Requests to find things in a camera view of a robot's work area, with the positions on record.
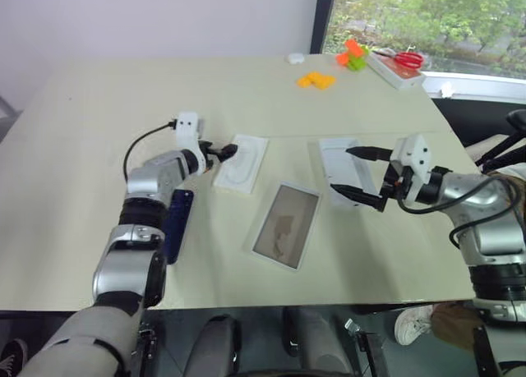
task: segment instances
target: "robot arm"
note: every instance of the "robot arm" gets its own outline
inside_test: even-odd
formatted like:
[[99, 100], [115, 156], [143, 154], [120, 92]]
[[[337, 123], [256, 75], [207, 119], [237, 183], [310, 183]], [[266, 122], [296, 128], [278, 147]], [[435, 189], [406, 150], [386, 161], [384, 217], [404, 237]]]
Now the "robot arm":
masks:
[[95, 271], [94, 305], [69, 318], [20, 376], [128, 375], [142, 313], [164, 295], [161, 228], [172, 194], [189, 176], [211, 168], [209, 155], [223, 162], [237, 151], [236, 145], [211, 149], [198, 128], [195, 113], [180, 113], [178, 149], [130, 172], [118, 225]]
[[[524, 222], [515, 211], [518, 187], [499, 177], [429, 170], [431, 152], [420, 135], [398, 140], [394, 150], [354, 147], [347, 152], [390, 164], [380, 195], [331, 185], [337, 192], [379, 211], [389, 198], [396, 199], [408, 213], [441, 211], [453, 222], [450, 240], [468, 266], [473, 304], [485, 321], [474, 333], [479, 374], [498, 375], [498, 366], [526, 365], [526, 244]], [[414, 201], [431, 207], [406, 205]]]

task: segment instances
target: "white shoe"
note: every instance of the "white shoe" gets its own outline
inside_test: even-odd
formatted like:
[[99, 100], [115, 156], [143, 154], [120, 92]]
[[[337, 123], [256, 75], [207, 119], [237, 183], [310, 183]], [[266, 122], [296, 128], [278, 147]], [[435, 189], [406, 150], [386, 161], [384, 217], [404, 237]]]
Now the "white shoe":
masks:
[[432, 305], [402, 311], [394, 323], [394, 338], [398, 344], [408, 346], [421, 334], [431, 332], [431, 314]]

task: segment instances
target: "black shoe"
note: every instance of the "black shoe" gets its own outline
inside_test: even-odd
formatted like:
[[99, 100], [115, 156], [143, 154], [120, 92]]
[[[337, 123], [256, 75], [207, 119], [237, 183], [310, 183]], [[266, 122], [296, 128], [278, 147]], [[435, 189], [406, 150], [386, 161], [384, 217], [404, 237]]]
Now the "black shoe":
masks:
[[27, 362], [27, 345], [15, 338], [3, 348], [0, 356], [0, 377], [15, 377]]

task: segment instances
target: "person's leg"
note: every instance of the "person's leg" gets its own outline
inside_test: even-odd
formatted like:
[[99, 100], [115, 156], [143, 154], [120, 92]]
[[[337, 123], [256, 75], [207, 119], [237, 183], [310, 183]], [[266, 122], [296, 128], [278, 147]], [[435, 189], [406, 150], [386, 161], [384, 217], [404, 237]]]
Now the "person's leg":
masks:
[[431, 315], [431, 329], [436, 337], [468, 351], [473, 351], [473, 330], [481, 325], [475, 310], [457, 303], [441, 303]]
[[15, 338], [2, 350], [0, 355], [0, 377], [15, 377], [27, 362], [27, 345]]
[[421, 334], [433, 334], [456, 347], [473, 350], [473, 330], [482, 324], [475, 310], [456, 302], [413, 307], [403, 311], [394, 324], [399, 344], [408, 346]]

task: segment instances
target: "smartphone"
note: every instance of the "smartphone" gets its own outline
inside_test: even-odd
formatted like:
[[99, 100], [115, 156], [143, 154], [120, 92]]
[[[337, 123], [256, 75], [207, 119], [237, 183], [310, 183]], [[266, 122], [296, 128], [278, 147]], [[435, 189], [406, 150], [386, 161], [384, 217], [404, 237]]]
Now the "smartphone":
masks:
[[175, 190], [172, 195], [168, 215], [163, 223], [163, 253], [168, 264], [175, 264], [178, 260], [193, 200], [194, 193], [189, 190]]

